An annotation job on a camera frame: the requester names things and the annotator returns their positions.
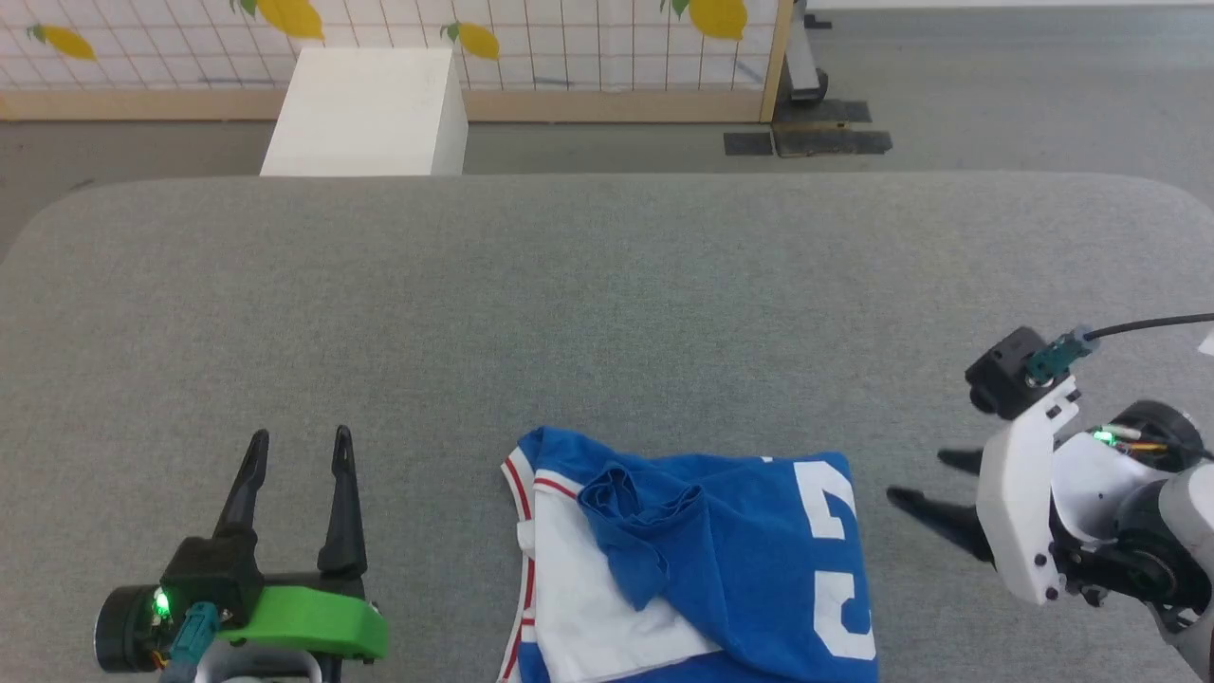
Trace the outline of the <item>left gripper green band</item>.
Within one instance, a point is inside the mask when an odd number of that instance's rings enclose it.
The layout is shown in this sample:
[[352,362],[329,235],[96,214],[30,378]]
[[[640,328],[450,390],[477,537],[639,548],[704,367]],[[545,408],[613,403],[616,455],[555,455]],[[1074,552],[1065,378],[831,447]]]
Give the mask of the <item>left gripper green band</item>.
[[[256,431],[212,531],[214,539],[254,533],[257,494],[267,476],[270,432]],[[262,644],[333,658],[378,661],[388,653],[388,625],[368,601],[368,569],[353,437],[337,425],[331,453],[334,491],[318,570],[270,573],[253,601],[234,590],[220,597],[221,633],[231,644]]]

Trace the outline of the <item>blue basketball jersey number 23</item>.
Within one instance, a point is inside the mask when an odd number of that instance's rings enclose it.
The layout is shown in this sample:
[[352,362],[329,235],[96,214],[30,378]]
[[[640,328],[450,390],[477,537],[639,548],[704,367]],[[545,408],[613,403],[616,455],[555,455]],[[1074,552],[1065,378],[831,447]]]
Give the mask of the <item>blue basketball jersey number 23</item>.
[[503,476],[522,576],[498,683],[879,683],[844,454],[643,459],[541,427]]

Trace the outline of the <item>grey fabric sofa cushion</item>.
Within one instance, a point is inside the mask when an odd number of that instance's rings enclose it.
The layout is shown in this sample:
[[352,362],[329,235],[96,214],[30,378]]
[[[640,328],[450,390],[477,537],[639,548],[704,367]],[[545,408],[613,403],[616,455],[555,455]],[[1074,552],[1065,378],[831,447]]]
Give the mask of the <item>grey fabric sofa cushion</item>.
[[108,677],[93,622],[212,531],[251,434],[268,573],[312,570],[334,431],[390,655],[488,683],[520,593],[500,463],[554,425],[624,453],[845,453],[881,683],[1195,683],[1135,601],[1032,608],[886,501],[995,419],[966,368],[1214,311],[1214,211],[1096,173],[203,178],[97,186],[0,261],[0,683]]

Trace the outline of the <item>lemon print grid partition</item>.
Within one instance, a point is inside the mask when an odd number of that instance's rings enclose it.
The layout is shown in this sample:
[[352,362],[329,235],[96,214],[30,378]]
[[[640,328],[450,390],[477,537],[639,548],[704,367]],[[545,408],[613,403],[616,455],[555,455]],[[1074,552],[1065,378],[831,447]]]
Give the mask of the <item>lemon print grid partition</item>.
[[0,120],[274,120],[304,59],[447,50],[469,119],[768,123],[795,0],[0,0]]

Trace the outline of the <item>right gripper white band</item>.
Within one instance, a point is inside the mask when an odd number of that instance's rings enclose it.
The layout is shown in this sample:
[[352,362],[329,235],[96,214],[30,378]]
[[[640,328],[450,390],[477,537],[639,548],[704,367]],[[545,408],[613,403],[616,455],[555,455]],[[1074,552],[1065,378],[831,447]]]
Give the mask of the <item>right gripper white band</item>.
[[978,476],[976,507],[929,499],[919,489],[887,486],[886,499],[941,539],[989,563],[1019,601],[1043,605],[1059,591],[1050,543],[1051,467],[1057,432],[1076,419],[1076,377],[989,436],[985,449],[940,449],[937,459]]

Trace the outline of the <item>large black floor mat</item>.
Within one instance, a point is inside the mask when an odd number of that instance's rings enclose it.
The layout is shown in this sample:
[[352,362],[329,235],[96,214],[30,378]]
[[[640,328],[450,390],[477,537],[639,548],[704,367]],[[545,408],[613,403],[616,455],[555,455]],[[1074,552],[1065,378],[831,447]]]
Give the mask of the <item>large black floor mat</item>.
[[788,101],[773,113],[773,150],[781,158],[883,156],[892,150],[892,133],[872,124],[866,101]]

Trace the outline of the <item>grey stand base with wheel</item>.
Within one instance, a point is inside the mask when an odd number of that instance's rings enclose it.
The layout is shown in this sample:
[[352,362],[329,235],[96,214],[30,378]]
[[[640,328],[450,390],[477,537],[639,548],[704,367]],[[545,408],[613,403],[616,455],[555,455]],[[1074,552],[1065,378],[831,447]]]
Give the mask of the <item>grey stand base with wheel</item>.
[[793,0],[782,75],[785,99],[792,103],[819,106],[826,99],[829,76],[817,66],[810,39],[815,32],[832,29],[832,21],[806,11],[806,0]]

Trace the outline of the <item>white box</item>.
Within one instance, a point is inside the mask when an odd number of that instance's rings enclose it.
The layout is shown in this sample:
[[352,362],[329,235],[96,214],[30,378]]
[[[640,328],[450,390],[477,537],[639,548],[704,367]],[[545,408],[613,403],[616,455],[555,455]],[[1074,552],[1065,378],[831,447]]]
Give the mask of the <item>white box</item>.
[[301,51],[260,173],[460,175],[467,108],[450,49]]

